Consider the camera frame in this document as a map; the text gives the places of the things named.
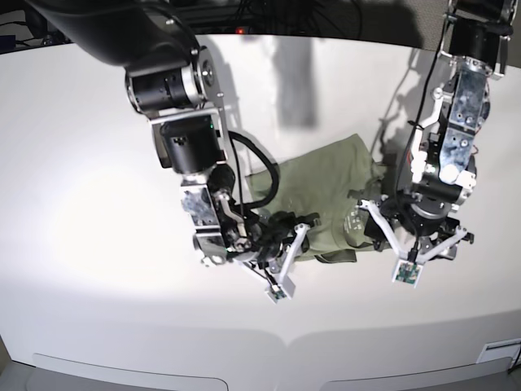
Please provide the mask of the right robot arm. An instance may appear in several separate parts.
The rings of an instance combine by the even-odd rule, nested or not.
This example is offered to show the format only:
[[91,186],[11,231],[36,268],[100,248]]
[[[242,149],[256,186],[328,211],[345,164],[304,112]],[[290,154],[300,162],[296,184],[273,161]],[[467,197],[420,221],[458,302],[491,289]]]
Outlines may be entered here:
[[233,262],[283,278],[309,248],[316,214],[258,210],[278,194],[276,164],[226,124],[210,50],[165,1],[35,1],[33,7],[97,60],[125,71],[125,91],[150,124],[160,164],[181,179],[182,207],[205,265]]

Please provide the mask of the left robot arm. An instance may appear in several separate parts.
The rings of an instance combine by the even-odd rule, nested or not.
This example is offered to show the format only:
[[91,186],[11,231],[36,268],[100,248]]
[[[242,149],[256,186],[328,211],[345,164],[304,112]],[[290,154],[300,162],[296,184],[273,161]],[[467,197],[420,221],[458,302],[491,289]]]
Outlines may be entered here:
[[514,33],[516,1],[450,1],[432,65],[450,67],[449,79],[424,86],[392,188],[378,199],[360,200],[369,213],[366,236],[377,250],[389,246],[400,265],[422,266],[453,259],[474,236],[452,218],[477,184],[475,137],[490,113],[491,80],[505,76]]

